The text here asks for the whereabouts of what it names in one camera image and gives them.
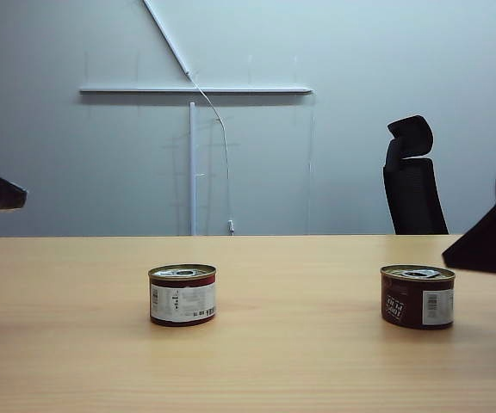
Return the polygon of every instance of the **wooden table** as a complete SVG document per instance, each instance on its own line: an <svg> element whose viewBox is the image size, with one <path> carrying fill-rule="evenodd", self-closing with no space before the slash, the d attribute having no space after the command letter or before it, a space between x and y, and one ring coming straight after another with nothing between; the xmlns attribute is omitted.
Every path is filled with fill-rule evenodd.
<svg viewBox="0 0 496 413"><path fill-rule="evenodd" d="M455 325L381 319L380 267L454 236L0 238L2 412L496 412L496 275ZM218 268L218 313L148 318L147 271Z"/></svg>

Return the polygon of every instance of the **white wall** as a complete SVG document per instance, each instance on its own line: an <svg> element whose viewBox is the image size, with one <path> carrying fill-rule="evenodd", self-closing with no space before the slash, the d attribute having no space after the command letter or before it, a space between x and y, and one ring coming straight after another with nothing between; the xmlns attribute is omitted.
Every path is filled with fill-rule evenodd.
<svg viewBox="0 0 496 413"><path fill-rule="evenodd" d="M496 2L152 3L201 85L315 90L214 97L238 234L391 232L386 126L411 114L435 134L450 230L494 203ZM186 234L191 101L198 231L226 233L222 137L203 100L81 96L85 83L189 85L140 0L0 0L0 175L29 190L0 235Z"/></svg>

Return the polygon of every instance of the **chair headrest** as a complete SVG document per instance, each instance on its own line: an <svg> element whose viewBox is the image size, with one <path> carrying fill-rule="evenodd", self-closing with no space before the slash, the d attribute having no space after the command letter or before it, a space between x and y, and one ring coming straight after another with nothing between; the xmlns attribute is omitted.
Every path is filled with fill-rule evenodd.
<svg viewBox="0 0 496 413"><path fill-rule="evenodd" d="M417 114L397 120L390 123L387 129L401 143L401 158L417 157L431 151L434 138L428 122L422 116Z"/></svg>

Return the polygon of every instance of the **metal can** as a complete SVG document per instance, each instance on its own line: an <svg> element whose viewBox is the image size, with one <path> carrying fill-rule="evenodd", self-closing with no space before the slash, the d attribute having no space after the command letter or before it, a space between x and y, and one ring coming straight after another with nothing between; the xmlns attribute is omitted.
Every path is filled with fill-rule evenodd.
<svg viewBox="0 0 496 413"><path fill-rule="evenodd" d="M174 264L148 272L150 315L156 324L179 327L215 316L215 267Z"/></svg>
<svg viewBox="0 0 496 413"><path fill-rule="evenodd" d="M455 273L422 265L381 268L382 318L413 329L438 330L453 324Z"/></svg>

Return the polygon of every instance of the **office chair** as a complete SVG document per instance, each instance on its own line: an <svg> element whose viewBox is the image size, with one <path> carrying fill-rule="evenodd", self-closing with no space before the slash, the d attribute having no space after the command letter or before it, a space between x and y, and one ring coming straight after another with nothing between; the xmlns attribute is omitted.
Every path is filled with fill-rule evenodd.
<svg viewBox="0 0 496 413"><path fill-rule="evenodd" d="M387 129L394 139L387 148L383 176L395 233L447 234L433 162L427 157L412 158L431 150L428 123L416 115L390 123Z"/></svg>

